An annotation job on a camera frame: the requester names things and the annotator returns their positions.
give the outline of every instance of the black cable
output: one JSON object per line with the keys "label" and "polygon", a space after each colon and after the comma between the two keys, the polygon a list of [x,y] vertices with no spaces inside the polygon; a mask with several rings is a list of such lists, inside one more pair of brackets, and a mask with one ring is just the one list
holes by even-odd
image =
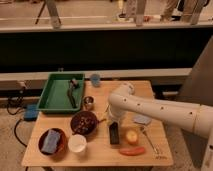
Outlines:
{"label": "black cable", "polygon": [[[25,90],[25,88],[22,88],[22,89],[20,90],[19,96],[18,96],[16,99],[14,99],[13,97],[8,97],[6,108],[7,108],[7,112],[8,112],[10,115],[16,115],[16,114],[18,114],[19,112],[21,112],[21,110],[24,108],[24,107],[22,106],[22,102],[23,102],[23,98],[24,98],[24,96],[23,96],[24,90]],[[12,108],[18,108],[18,109],[17,109],[15,112],[11,112],[11,111],[10,111],[10,108],[11,108],[11,107],[12,107]]]}
{"label": "black cable", "polygon": [[23,121],[23,119],[19,119],[19,120],[16,122],[13,132],[14,132],[14,135],[15,135],[16,139],[17,139],[23,146],[27,147],[27,145],[26,145],[25,143],[23,143],[23,141],[20,140],[20,138],[18,137],[18,135],[17,135],[17,133],[16,133],[16,129],[17,129],[18,125],[21,123],[21,121]]}

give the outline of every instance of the metal cup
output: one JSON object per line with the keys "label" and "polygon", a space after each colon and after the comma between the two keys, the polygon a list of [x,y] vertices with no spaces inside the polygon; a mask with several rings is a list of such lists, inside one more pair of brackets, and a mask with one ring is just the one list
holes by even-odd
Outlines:
{"label": "metal cup", "polygon": [[92,110],[94,107],[94,98],[92,96],[84,97],[84,107],[86,110]]}

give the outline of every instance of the bowl of food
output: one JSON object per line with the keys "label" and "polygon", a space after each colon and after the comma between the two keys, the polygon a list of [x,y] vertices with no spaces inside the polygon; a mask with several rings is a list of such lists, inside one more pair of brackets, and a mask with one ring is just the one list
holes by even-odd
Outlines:
{"label": "bowl of food", "polygon": [[61,152],[66,144],[67,138],[64,131],[59,128],[51,128],[41,135],[38,147],[44,155],[55,155]]}
{"label": "bowl of food", "polygon": [[70,122],[73,134],[88,135],[95,130],[99,123],[96,115],[90,111],[76,113]]}

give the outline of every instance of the carrot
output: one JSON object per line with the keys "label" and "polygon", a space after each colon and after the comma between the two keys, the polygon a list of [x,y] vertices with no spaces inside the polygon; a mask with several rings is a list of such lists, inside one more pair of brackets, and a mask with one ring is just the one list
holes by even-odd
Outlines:
{"label": "carrot", "polygon": [[137,156],[137,155],[145,153],[145,148],[144,147],[121,148],[118,151],[122,155]]}

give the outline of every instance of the table leg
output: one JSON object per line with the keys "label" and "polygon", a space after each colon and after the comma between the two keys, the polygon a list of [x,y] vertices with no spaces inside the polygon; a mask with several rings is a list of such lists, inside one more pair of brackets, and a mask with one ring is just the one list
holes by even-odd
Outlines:
{"label": "table leg", "polygon": [[42,167],[45,171],[54,171],[51,167]]}
{"label": "table leg", "polygon": [[151,171],[153,166],[143,167],[143,171]]}

